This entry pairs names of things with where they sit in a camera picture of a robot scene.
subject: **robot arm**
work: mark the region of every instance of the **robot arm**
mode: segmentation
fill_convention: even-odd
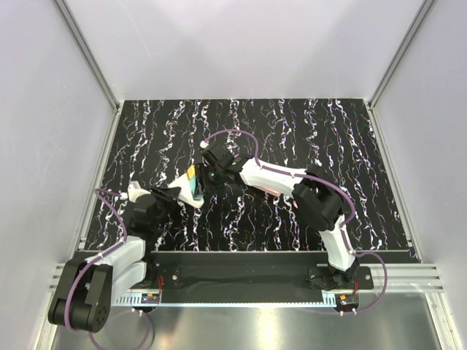
[[[202,149],[203,163],[191,166],[169,188],[145,190],[138,182],[131,182],[128,192],[120,195],[121,199],[128,200],[125,224],[131,236],[128,236],[122,247],[109,254],[104,253],[105,257],[92,264],[79,282],[69,312],[73,328],[98,332],[104,326],[110,306],[116,299],[145,279],[155,280],[151,276],[154,272],[151,272],[152,264],[147,265],[146,261],[151,261],[150,250],[154,237],[157,238],[158,225],[176,207],[177,201],[201,208],[204,193],[218,190],[226,182],[292,198],[302,219],[323,238],[328,252],[330,276],[336,286],[353,281],[358,261],[346,249],[346,227],[342,228],[344,235],[341,234],[340,225],[344,221],[342,198],[324,184],[300,177],[311,175],[323,178],[321,168],[312,166],[309,169],[292,169],[263,161],[258,165],[252,155],[234,156],[218,143],[204,143]],[[275,172],[266,170],[266,167],[273,168]],[[51,323],[65,325],[65,305],[69,291],[80,270],[95,257],[86,260],[74,258],[65,264],[49,309],[48,319]]]
[[[226,182],[244,184],[273,195],[293,198],[294,206],[308,226],[317,230],[323,238],[328,252],[328,263],[336,269],[336,282],[352,281],[358,262],[352,252],[346,249],[344,237],[350,241],[344,226],[344,237],[340,225],[344,222],[343,199],[331,188],[301,177],[312,175],[324,178],[324,171],[318,166],[310,169],[294,169],[276,166],[263,161],[259,165],[252,155],[232,155],[219,143],[201,144],[203,163],[188,169],[186,174],[169,186],[180,186],[180,200],[200,208],[202,195],[215,191]]]

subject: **metal floor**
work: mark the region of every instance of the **metal floor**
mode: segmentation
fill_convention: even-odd
[[[362,304],[375,297],[361,295]],[[114,308],[111,317],[127,308]],[[373,310],[340,317],[293,308],[159,308],[153,350],[434,350],[441,349],[427,301],[422,294],[389,294]],[[126,312],[96,335],[108,350],[134,349],[143,339],[146,321]],[[59,327],[52,349],[94,350],[84,332]]]

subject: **black and white marble surface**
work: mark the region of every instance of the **black and white marble surface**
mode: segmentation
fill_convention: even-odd
[[[357,216],[347,228],[355,248],[408,248],[373,128],[359,99],[126,101],[102,188],[126,191],[131,180],[143,187],[166,186],[200,160],[199,143],[224,128],[253,132],[260,141],[260,158],[267,162],[322,166],[355,202]],[[253,153],[246,136],[219,137],[230,150]],[[204,211],[182,204],[154,248],[323,249],[317,232],[301,222],[287,198],[228,186],[205,201]],[[117,202],[120,213],[125,206]],[[117,220],[97,203],[85,249],[107,248],[121,233]]]

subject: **white wall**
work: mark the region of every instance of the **white wall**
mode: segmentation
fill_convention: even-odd
[[[2,349],[31,348],[112,116],[52,3],[0,2]]]
[[[119,99],[370,98],[422,0],[67,0]]]
[[[377,105],[423,257],[466,343],[467,1],[438,1]]]

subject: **black mounting plate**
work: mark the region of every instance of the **black mounting plate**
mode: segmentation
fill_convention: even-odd
[[[358,281],[358,289],[373,289],[373,277],[371,270],[367,266],[359,266],[357,276],[354,282],[336,286],[336,282],[332,279],[332,275],[328,266],[311,266],[308,267],[308,278],[310,289],[351,289],[354,290],[355,282]]]
[[[177,289],[180,281],[180,268],[177,266],[161,266],[158,275],[163,277],[162,289]]]

